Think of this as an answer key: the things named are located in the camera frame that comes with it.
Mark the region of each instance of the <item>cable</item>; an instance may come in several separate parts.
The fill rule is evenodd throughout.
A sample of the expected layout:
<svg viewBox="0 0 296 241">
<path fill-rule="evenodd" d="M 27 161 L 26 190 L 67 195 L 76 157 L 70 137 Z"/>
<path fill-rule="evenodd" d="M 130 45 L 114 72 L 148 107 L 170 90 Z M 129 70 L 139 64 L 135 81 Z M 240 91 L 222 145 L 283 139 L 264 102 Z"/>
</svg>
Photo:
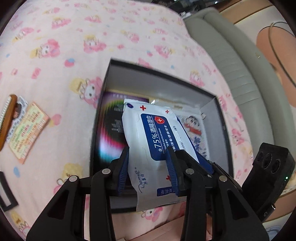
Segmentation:
<svg viewBox="0 0 296 241">
<path fill-rule="evenodd" d="M 272 27 L 273 27 L 275 24 L 277 24 L 277 23 L 285 23 L 285 24 L 287 24 L 286 22 L 279 21 L 279 22 L 274 22 L 274 23 L 272 23 L 272 24 L 270 25 L 270 27 L 269 27 L 269 29 L 268 29 L 268 40 L 269 40 L 269 44 L 270 44 L 270 46 L 271 46 L 271 49 L 272 49 L 272 51 L 273 51 L 273 53 L 274 53 L 274 55 L 275 55 L 277 61 L 279 62 L 280 66 L 282 67 L 283 71 L 285 72 L 285 74 L 287 75 L 287 77 L 289 78 L 289 80 L 291 81 L 291 83 L 294 85 L 294 87 L 296 88 L 296 84 L 295 84 L 293 78 L 290 76 L 290 74 L 288 73 L 288 71 L 286 70 L 286 68 L 284 67 L 284 65 L 282 64 L 281 60 L 279 59 L 279 57 L 278 57 L 278 55 L 277 55 L 277 53 L 276 53 L 276 51 L 275 51 L 275 49 L 274 49 L 274 46 L 273 46 L 273 44 L 272 44 L 272 41 L 271 41 L 271 29 L 272 29 Z"/>
</svg>

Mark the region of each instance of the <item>paper card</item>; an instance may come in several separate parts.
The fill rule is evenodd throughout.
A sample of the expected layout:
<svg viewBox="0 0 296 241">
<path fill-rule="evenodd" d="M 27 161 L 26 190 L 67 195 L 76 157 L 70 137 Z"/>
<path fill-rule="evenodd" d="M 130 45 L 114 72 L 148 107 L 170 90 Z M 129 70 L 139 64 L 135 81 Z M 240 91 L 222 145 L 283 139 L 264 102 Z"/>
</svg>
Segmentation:
<svg viewBox="0 0 296 241">
<path fill-rule="evenodd" d="M 15 114 L 17 116 L 12 120 L 11 127 L 10 127 L 9 132 L 6 137 L 7 143 L 10 142 L 10 139 L 11 139 L 15 129 L 17 128 L 18 124 L 20 123 L 20 121 L 24 117 L 26 110 L 27 110 L 27 106 L 28 106 L 28 102 L 23 97 L 21 97 L 21 96 L 18 97 L 17 107 L 16 107 L 16 111 L 15 111 Z"/>
<path fill-rule="evenodd" d="M 44 128 L 49 117 L 33 102 L 10 139 L 9 147 L 21 164 Z"/>
</svg>

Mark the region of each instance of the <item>alcohol wipes packet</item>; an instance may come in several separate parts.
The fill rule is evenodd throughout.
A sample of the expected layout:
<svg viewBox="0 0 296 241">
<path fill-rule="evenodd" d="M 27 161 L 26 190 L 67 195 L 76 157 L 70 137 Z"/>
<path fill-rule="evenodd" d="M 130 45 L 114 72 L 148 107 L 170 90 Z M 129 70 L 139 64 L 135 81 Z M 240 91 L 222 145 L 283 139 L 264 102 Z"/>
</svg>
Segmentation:
<svg viewBox="0 0 296 241">
<path fill-rule="evenodd" d="M 130 148 L 128 174 L 137 191 L 137 212 L 184 201 L 173 191 L 164 153 L 172 146 L 199 160 L 171 108 L 125 99 L 122 123 Z"/>
</svg>

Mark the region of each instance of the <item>wooden comb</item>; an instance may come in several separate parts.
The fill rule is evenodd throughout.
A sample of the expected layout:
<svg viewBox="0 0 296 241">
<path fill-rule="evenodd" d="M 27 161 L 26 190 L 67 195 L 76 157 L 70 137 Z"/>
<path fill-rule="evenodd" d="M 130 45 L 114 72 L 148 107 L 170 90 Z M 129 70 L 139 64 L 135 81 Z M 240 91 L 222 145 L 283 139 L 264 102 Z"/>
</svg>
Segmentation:
<svg viewBox="0 0 296 241">
<path fill-rule="evenodd" d="M 0 115 L 0 151 L 2 150 L 6 141 L 6 136 L 11 126 L 13 114 L 15 112 L 15 105 L 17 103 L 17 96 L 10 95 L 4 105 Z"/>
</svg>

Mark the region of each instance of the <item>fabric blanket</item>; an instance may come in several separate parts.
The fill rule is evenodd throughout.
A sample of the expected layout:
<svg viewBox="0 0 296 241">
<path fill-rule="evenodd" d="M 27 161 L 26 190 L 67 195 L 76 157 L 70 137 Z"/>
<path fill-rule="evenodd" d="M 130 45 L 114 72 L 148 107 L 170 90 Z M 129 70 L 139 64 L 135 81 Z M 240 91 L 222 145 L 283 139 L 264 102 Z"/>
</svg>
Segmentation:
<svg viewBox="0 0 296 241">
<path fill-rule="evenodd" d="M 0 152 L 0 170 L 19 203 L 5 215 L 23 238 L 71 175 L 89 175 L 95 111 L 110 58 L 154 68 L 215 94 L 239 184 L 252 168 L 243 116 L 223 76 L 177 13 L 126 0 L 28 0 L 0 36 L 0 108 L 14 93 L 51 118 L 23 165 L 8 144 Z M 113 215 L 116 238 L 138 237 L 182 216 L 184 209 L 181 203 Z M 86 238 L 88 226 L 86 213 Z"/>
</svg>

